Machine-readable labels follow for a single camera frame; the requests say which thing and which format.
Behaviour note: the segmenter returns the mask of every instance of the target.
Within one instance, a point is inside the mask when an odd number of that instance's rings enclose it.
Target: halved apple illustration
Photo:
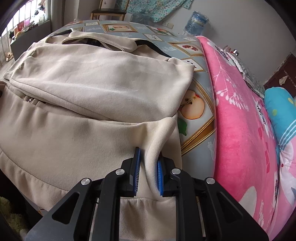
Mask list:
[[[187,90],[179,110],[186,119],[195,120],[202,116],[205,103],[194,91]]]

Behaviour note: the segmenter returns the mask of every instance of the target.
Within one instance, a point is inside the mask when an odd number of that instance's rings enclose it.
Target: wooden chair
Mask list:
[[[126,7],[124,10],[121,9],[113,9],[113,8],[102,8],[103,0],[100,1],[100,6],[98,9],[93,10],[91,12],[91,19],[93,20],[94,17],[99,19],[100,15],[107,15],[107,16],[119,16],[119,20],[123,21],[126,15],[126,10],[128,8],[129,0],[126,1]]]

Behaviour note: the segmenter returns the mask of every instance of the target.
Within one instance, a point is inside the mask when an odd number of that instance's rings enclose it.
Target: window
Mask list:
[[[19,22],[33,16],[37,8],[39,8],[37,0],[29,0],[15,13],[1,36],[4,36],[7,32],[11,31]]]

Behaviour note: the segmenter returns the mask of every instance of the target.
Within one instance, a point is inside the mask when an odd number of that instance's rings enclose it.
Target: yellow dot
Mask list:
[[[290,101],[291,104],[294,104],[294,101],[291,98],[288,98],[288,101]]]

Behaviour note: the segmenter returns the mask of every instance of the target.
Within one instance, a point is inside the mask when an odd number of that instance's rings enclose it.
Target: white stripe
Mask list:
[[[295,127],[296,127],[296,125],[293,126],[293,127],[290,129],[290,131],[288,132],[288,134],[287,134],[287,135],[285,136],[285,138],[281,141],[281,145],[284,145],[284,143],[285,143],[286,140],[287,140],[287,137],[289,137],[291,131],[293,131],[293,129],[294,129]]]
[[[285,145],[288,144],[288,142],[290,141],[289,139],[290,139],[295,133],[296,133],[296,130],[292,133],[292,135],[289,136],[289,138],[285,141],[285,144],[284,144],[283,146],[285,146]]]
[[[279,140],[279,144],[281,143],[281,140],[282,140],[282,138],[283,138],[283,136],[286,134],[286,132],[289,130],[289,128],[294,124],[294,122],[295,122],[296,120],[294,120],[290,125],[289,125],[289,127],[285,130],[285,132],[283,133],[283,135],[281,136],[281,139]]]

